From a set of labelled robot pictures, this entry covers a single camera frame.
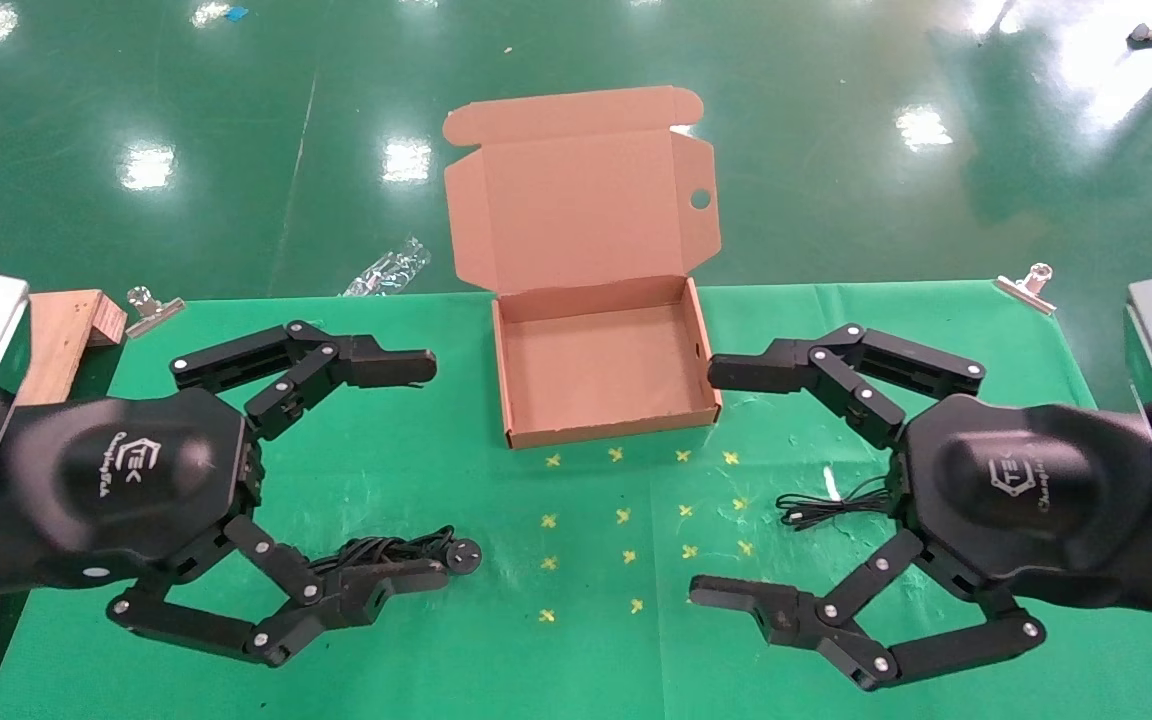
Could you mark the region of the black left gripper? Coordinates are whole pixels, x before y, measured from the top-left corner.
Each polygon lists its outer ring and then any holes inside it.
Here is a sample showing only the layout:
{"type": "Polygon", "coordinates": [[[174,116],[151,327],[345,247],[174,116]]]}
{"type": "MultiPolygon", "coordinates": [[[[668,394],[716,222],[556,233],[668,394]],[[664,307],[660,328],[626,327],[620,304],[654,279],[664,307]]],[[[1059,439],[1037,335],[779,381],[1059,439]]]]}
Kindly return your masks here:
{"type": "Polygon", "coordinates": [[[109,602],[116,626],[280,667],[324,632],[374,624],[393,596],[447,588],[450,526],[353,538],[310,560],[241,516],[262,478],[247,418],[206,391],[23,407],[0,444],[0,594],[137,579],[109,602]],[[278,611],[248,623],[168,601],[172,582],[232,550],[285,593],[278,611]]]}

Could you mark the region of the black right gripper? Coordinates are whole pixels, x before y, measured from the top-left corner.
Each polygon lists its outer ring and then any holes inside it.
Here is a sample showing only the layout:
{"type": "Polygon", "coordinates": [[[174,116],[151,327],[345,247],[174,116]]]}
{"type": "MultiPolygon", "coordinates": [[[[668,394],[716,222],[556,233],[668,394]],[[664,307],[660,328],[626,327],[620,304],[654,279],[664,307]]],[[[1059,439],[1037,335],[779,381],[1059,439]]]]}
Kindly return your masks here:
{"type": "Polygon", "coordinates": [[[861,691],[1001,664],[1041,646],[1011,594],[1152,612],[1152,434],[1138,414],[954,395],[899,438],[899,523],[827,594],[695,575],[689,600],[745,612],[771,646],[814,651],[861,691]],[[882,646],[856,617],[911,564],[982,623],[882,646]]]}

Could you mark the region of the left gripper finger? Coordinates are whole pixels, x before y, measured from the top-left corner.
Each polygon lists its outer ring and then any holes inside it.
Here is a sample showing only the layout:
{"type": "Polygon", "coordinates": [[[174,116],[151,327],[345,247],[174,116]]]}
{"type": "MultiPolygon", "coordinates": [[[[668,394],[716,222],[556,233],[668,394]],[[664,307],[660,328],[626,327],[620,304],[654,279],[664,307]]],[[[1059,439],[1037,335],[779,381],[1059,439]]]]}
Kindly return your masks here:
{"type": "Polygon", "coordinates": [[[435,377],[435,355],[385,350],[371,334],[329,334],[289,323],[179,356],[175,387],[214,395],[270,379],[244,406],[259,439],[275,439],[339,386],[361,389],[420,387],[435,377]]]}

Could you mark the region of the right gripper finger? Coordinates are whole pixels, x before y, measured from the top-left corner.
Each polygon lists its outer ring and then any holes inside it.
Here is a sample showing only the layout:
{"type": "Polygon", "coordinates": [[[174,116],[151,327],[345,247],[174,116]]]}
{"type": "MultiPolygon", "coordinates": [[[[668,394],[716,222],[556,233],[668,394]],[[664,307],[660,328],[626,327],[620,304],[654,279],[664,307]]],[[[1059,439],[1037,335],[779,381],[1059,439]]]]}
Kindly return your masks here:
{"type": "Polygon", "coordinates": [[[758,355],[713,355],[707,377],[717,389],[771,395],[808,392],[867,445],[886,450],[896,445],[905,411],[873,381],[934,400],[975,396],[986,367],[905,338],[847,324],[817,340],[778,338],[758,355]]]}

